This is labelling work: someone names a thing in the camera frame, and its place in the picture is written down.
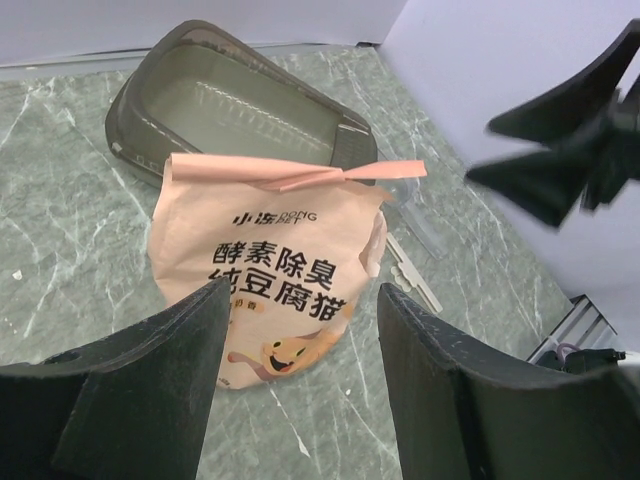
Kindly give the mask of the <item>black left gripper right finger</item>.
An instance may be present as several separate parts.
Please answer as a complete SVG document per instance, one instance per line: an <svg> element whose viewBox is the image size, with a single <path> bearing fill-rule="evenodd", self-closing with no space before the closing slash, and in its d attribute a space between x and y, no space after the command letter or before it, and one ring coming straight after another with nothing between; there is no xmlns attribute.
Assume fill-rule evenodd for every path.
<svg viewBox="0 0 640 480"><path fill-rule="evenodd" d="M500 352L392 284L377 321L406 479L635 479L639 372L576 375Z"/></svg>

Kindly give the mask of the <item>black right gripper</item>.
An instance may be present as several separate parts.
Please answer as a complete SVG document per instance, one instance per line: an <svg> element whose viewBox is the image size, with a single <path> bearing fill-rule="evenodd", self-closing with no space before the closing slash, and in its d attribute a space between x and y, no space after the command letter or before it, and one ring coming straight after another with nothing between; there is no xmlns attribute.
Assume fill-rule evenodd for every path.
<svg viewBox="0 0 640 480"><path fill-rule="evenodd" d="M550 145L577 130L613 98L639 50L639 21L631 20L593 62L546 93L491 119L497 135ZM611 204L630 180L639 180L639 78L617 96L595 143L546 150L473 167L465 179L558 228L579 204L594 211Z"/></svg>

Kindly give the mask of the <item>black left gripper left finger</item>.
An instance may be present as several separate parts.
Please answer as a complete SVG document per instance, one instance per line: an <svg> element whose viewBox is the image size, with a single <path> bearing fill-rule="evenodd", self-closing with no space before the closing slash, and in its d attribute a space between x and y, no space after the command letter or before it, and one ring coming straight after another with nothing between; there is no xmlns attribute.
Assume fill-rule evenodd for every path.
<svg viewBox="0 0 640 480"><path fill-rule="evenodd" d="M5 479L192 479L230 314L217 279L38 364L1 369Z"/></svg>

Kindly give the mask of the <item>white bag sealing clip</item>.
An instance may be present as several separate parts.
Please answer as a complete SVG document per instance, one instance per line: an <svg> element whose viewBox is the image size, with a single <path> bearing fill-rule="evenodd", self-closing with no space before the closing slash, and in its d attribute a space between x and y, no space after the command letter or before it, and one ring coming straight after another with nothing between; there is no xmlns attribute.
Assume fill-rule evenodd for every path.
<svg viewBox="0 0 640 480"><path fill-rule="evenodd" d="M443 311L442 304L391 233L387 234L386 248L395 261L391 273L401 289L405 293L416 291L431 312L441 313Z"/></svg>

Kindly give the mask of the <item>orange cat litter bag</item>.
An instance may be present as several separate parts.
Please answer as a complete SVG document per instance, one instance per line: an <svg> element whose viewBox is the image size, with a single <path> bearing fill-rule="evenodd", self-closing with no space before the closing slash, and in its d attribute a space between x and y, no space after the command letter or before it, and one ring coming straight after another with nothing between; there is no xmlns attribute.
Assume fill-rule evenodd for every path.
<svg viewBox="0 0 640 480"><path fill-rule="evenodd" d="M246 156L173 153L148 255L168 304L230 284L217 383L244 389L301 372L344 334L379 274L384 180L420 178L420 160L343 169Z"/></svg>

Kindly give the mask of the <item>clear plastic litter scoop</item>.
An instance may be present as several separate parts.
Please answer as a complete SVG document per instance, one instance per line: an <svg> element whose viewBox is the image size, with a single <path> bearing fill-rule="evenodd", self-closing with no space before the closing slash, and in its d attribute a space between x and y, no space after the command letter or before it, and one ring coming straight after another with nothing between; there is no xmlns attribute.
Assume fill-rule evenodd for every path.
<svg viewBox="0 0 640 480"><path fill-rule="evenodd" d="M376 184L392 195L391 204L424 249L436 260L441 260L447 253L446 245L427 219L426 205L420 190L420 179L417 177L383 179L377 180Z"/></svg>

